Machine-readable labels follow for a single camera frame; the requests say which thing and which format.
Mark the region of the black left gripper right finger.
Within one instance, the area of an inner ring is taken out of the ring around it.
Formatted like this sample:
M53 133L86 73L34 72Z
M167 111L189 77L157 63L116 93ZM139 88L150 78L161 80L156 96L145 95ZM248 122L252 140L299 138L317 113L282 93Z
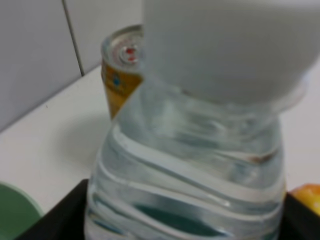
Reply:
M287 193L278 239L320 240L320 216Z

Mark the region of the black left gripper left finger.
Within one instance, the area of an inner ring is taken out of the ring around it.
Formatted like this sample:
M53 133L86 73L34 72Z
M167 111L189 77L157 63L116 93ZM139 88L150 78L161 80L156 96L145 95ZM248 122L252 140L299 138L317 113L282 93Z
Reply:
M83 240L88 179L83 179L18 240Z

